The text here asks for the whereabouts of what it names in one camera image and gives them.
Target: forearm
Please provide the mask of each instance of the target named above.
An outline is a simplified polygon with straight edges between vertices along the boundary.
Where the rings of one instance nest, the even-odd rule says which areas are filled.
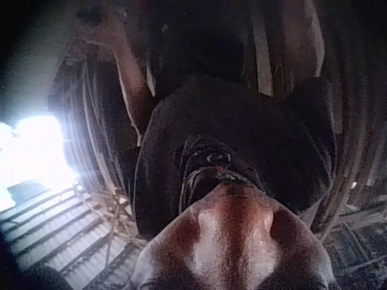
[[[112,48],[126,110],[138,135],[137,144],[140,145],[155,102],[126,37],[114,43]]]

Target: skin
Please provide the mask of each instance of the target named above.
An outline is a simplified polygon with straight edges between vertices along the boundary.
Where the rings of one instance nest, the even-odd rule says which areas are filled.
[[[330,289],[335,279],[326,250],[297,216],[252,185],[224,182],[147,245],[131,282],[138,289]]]

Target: person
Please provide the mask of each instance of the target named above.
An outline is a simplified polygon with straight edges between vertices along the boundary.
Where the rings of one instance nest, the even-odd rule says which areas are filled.
[[[138,133],[127,178],[150,242],[131,288],[338,288],[327,251],[299,217],[329,191],[336,164],[312,1],[278,1],[296,82],[285,101],[244,84],[246,34],[233,26],[242,1],[160,2],[148,10],[155,97],[113,13],[85,36],[114,53]]]

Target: t-shirt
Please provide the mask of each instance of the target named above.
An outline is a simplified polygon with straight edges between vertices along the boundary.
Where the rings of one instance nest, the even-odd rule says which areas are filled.
[[[132,203],[139,233],[152,239],[178,216],[181,151],[192,136],[226,144],[294,213],[311,207],[336,163],[330,92],[328,81],[313,78],[280,102],[221,79],[187,79],[159,102],[144,136]]]

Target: bright light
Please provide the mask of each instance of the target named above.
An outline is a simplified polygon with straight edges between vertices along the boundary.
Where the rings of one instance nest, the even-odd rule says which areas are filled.
[[[58,120],[37,116],[19,122],[1,153],[0,183],[6,187],[36,179],[51,189],[71,187],[76,176],[67,166]]]

